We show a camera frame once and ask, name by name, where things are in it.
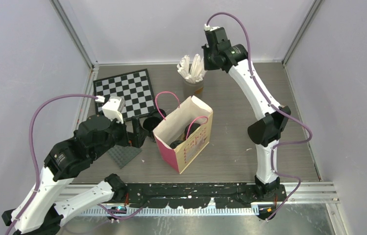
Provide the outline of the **pink cakes paper bag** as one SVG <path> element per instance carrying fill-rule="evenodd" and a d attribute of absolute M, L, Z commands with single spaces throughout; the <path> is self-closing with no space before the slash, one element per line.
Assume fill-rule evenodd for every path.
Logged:
<path fill-rule="evenodd" d="M 160 116 L 154 139 L 162 159 L 181 174 L 210 142 L 213 109 L 190 96 L 179 101 L 174 111 Z"/>

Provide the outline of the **single black cup lid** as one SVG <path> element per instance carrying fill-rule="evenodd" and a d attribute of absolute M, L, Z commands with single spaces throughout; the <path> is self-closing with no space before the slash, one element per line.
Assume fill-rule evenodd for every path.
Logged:
<path fill-rule="evenodd" d="M 184 130 L 184 140 L 186 140 L 197 128 L 200 127 L 199 123 L 193 123 L 186 126 Z"/>

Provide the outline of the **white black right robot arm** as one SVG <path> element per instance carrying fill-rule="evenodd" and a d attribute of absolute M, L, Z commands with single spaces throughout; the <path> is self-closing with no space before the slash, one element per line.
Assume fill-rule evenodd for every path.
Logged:
<path fill-rule="evenodd" d="M 280 109 L 288 115 L 288 106 L 281 106 L 271 97 L 253 63 L 248 59 L 248 52 L 241 44 L 231 45 L 223 27 L 204 26 L 207 43 L 202 46 L 204 67 L 207 71 L 221 69 L 232 77 L 248 99 L 256 122 L 250 125 L 247 133 L 257 150 L 257 172 L 253 190 L 255 196 L 268 201 L 280 188 L 280 178 L 275 173 L 276 152 L 273 147 L 279 143 L 288 118 L 280 114 Z"/>

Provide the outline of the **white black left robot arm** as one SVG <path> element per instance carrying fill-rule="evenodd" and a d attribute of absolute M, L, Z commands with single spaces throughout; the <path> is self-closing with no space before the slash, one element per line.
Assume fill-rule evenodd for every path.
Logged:
<path fill-rule="evenodd" d="M 148 136 L 138 117 L 132 132 L 124 123 L 93 115 L 79 124 L 73 137 L 54 145 L 44 160 L 39 181 L 25 200 L 7 210 L 2 219 L 17 235 L 54 235 L 69 220 L 94 205 L 126 199 L 127 187 L 117 174 L 110 174 L 92 189 L 65 201 L 57 197 L 80 172 L 115 146 L 140 148 Z"/>

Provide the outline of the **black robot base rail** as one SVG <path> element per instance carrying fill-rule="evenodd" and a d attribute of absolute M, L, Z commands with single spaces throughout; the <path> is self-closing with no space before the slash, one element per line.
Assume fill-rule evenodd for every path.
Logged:
<path fill-rule="evenodd" d="M 235 209 L 249 208 L 254 202 L 274 205 L 286 197 L 283 185 L 273 192 L 260 196 L 255 185 L 248 183 L 128 183 L 108 202 L 120 204 L 128 202 L 130 207 L 136 209 L 140 207 L 203 209 L 210 203 L 214 203 L 217 209 Z"/>

